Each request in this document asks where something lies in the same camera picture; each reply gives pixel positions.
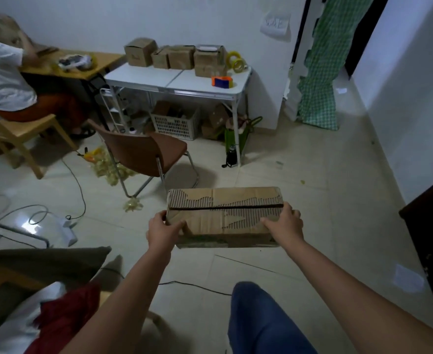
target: brown chair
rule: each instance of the brown chair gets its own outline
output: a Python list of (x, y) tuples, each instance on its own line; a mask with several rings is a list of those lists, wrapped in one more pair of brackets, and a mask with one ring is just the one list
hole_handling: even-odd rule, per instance
[[(190, 164), (196, 174), (196, 181), (192, 187), (195, 187), (198, 184), (198, 172), (196, 171), (192, 158), (187, 151), (186, 142), (159, 133), (150, 133), (149, 135), (113, 133), (105, 130), (90, 119), (89, 123), (105, 141), (112, 163), (115, 166), (116, 173), (118, 174), (118, 179), (120, 180), (127, 197), (133, 198), (138, 196), (146, 185), (148, 185), (155, 177), (161, 178), (165, 189), (166, 185), (164, 183), (164, 178), (167, 172), (182, 157), (182, 155), (189, 158)], [(128, 169), (149, 176), (149, 179), (146, 180), (146, 182), (133, 195), (128, 194), (125, 183), (123, 182), (116, 166), (115, 159)]]
[(9, 142), (18, 149), (20, 154), (23, 155), (26, 162), (35, 173), (36, 178), (41, 179), (43, 177), (40, 167), (36, 164), (35, 160), (31, 156), (30, 151), (25, 148), (23, 143), (51, 127), (55, 128), (55, 130), (66, 141), (66, 143), (70, 145), (72, 150), (78, 149), (77, 145), (74, 144), (71, 138), (57, 122), (56, 116), (54, 114), (50, 114), (44, 118), (34, 120), (32, 122), (9, 122), (5, 119), (0, 119), (0, 149), (7, 157), (7, 160), (13, 169), (19, 167), (20, 164), (15, 160), (12, 154), (10, 154), (8, 148), (3, 142)]

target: hand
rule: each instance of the hand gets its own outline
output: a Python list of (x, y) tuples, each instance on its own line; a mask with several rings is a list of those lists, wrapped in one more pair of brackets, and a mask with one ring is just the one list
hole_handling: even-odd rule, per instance
[(305, 242), (302, 231), (303, 220), (300, 216), (300, 211), (292, 212), (292, 207), (285, 201), (278, 221), (261, 218), (261, 223), (269, 229), (277, 243), (287, 251), (290, 246), (298, 246)]
[(185, 221), (179, 221), (176, 224), (167, 226), (164, 223), (164, 216), (166, 210), (158, 212), (154, 217), (149, 220), (149, 230), (146, 232), (146, 239), (149, 244), (149, 251), (158, 253), (160, 255), (171, 255), (177, 238), (179, 230), (185, 225)]

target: open cardboard box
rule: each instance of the open cardboard box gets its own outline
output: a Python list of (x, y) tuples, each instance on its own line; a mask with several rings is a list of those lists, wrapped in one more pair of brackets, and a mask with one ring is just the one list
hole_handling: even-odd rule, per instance
[(186, 222), (178, 248), (274, 247), (260, 218), (277, 220), (282, 208), (277, 187), (173, 189), (167, 193), (166, 222)]

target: plastic crate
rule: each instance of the plastic crate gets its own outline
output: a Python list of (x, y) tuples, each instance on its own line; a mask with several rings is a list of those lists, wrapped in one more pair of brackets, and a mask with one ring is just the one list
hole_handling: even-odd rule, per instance
[(176, 138), (194, 140), (198, 135), (200, 108), (191, 111), (186, 118), (174, 118), (151, 113), (154, 129), (158, 133), (175, 136)]

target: person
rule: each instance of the person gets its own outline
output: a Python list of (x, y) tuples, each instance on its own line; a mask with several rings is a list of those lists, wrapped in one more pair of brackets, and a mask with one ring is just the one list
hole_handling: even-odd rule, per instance
[(83, 127), (88, 117), (73, 95), (37, 95), (22, 77), (20, 66), (39, 66), (41, 62), (29, 37), (22, 30), (18, 37), (23, 48), (0, 43), (0, 117), (14, 122), (31, 122), (55, 114), (69, 130), (71, 138), (92, 136), (95, 131)]
[[(149, 221), (147, 252), (61, 351), (131, 353), (183, 222), (166, 226), (166, 212)], [(300, 211), (284, 203), (278, 221), (261, 219), (300, 267), (361, 353), (433, 353), (433, 329), (389, 302), (305, 242)], [(228, 329), (234, 354), (315, 353), (293, 321), (254, 283), (232, 293)]]

